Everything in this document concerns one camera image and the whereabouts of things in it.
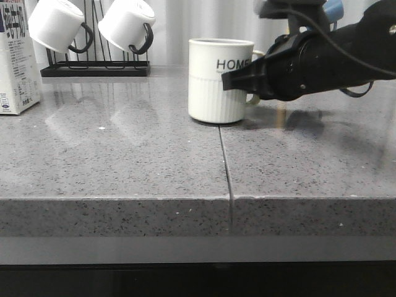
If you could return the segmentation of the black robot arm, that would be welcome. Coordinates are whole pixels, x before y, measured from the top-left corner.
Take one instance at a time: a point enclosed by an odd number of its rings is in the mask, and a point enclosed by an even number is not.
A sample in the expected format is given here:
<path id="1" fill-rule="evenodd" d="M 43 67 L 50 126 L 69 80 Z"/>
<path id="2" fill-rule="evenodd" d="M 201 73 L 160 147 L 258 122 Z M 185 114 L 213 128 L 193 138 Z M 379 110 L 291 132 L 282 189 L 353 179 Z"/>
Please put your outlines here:
<path id="1" fill-rule="evenodd" d="M 395 79 L 395 1 L 377 1 L 362 19 L 331 30 L 324 1 L 263 1 L 262 19 L 288 19 L 265 56 L 222 74 L 224 90 L 244 90 L 261 100 L 303 95 Z"/>

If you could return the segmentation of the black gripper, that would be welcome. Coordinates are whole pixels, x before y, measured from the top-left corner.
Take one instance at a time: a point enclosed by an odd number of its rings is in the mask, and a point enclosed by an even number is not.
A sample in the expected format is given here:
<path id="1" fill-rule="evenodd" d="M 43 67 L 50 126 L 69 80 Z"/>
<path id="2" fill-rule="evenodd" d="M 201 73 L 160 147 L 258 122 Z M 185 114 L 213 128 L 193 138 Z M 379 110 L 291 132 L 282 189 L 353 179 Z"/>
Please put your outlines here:
<path id="1" fill-rule="evenodd" d="M 337 88 L 337 51 L 322 36 L 282 35 L 266 56 L 222 74 L 223 90 L 242 90 L 261 100 L 292 101 Z"/>

